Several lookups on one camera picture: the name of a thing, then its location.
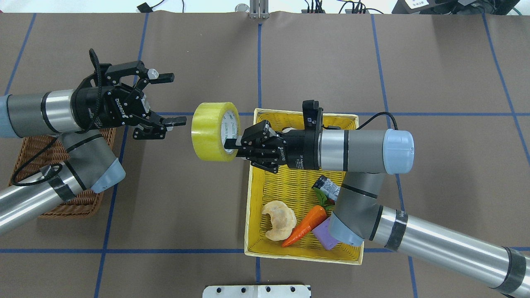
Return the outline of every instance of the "beige toy food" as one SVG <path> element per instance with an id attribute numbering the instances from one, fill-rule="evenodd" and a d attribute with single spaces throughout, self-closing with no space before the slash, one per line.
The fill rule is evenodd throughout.
<path id="1" fill-rule="evenodd" d="M 285 240 L 291 235 L 296 226 L 294 211 L 282 201 L 272 201 L 265 204 L 261 214 L 269 214 L 272 230 L 265 233 L 265 237 L 272 241 Z"/>

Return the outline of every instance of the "brown wicker basket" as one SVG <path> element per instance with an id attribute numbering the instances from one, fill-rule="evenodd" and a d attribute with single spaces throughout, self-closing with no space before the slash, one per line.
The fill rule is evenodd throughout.
<path id="1" fill-rule="evenodd" d="M 101 134 L 107 140 L 107 144 L 112 148 L 114 145 L 114 137 L 116 136 L 115 128 L 106 128 L 100 130 Z M 24 162 L 38 153 L 43 149 L 50 141 L 52 137 L 50 136 L 36 136 L 36 137 L 26 137 L 22 142 L 22 147 L 20 148 L 19 158 L 16 161 L 15 169 L 16 171 Z M 68 153 L 64 149 L 63 145 L 57 141 L 49 150 L 41 154 L 37 159 L 35 159 L 31 164 L 24 168 L 19 175 L 16 177 L 16 181 L 20 181 L 26 176 L 38 171 L 41 167 L 58 163 L 63 160 L 68 159 Z M 46 212 L 39 216 L 40 218 L 84 218 L 94 215 L 100 205 L 101 199 L 103 198 L 103 192 L 95 194 L 92 190 L 88 189 L 80 193 L 75 199 L 62 203 L 61 205 L 55 207 L 53 210 Z"/>

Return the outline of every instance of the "purple sponge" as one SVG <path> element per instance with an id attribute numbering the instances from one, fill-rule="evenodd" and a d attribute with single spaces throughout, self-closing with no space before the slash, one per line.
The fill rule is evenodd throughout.
<path id="1" fill-rule="evenodd" d="M 326 218 L 324 222 L 313 229 L 313 234 L 326 250 L 334 248 L 339 243 L 339 240 L 330 235 L 330 232 L 328 231 L 329 224 L 330 217 Z"/>

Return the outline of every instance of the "roll of tape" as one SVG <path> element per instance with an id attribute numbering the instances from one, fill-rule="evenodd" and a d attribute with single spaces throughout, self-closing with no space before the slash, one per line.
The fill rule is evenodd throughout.
<path id="1" fill-rule="evenodd" d="M 197 156 L 205 161 L 231 161 L 237 150 L 225 149 L 228 138 L 240 134 L 237 109 L 231 102 L 203 102 L 191 121 L 191 141 Z"/>

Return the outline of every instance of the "orange carrot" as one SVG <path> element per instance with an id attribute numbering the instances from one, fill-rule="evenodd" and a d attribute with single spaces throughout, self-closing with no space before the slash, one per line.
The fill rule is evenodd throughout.
<path id="1" fill-rule="evenodd" d="M 327 216 L 326 210 L 322 206 L 316 205 L 313 207 L 304 217 L 302 222 L 300 222 L 300 224 L 293 230 L 291 236 L 285 239 L 285 241 L 281 244 L 281 247 L 287 247 L 300 240 L 305 234 L 309 233 L 311 230 L 325 221 Z"/>

